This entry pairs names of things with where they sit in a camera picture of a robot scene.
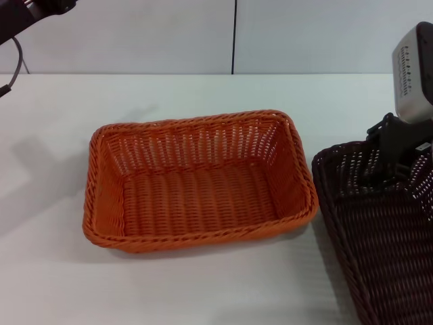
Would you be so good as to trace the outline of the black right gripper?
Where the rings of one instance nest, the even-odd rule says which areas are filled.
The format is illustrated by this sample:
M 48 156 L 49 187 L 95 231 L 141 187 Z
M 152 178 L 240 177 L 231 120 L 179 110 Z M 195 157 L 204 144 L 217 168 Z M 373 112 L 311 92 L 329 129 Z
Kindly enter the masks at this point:
M 380 163 L 365 168 L 360 185 L 385 188 L 409 179 L 413 163 L 431 146 L 432 120 L 409 124 L 386 114 L 367 130 L 367 141 L 377 137 Z

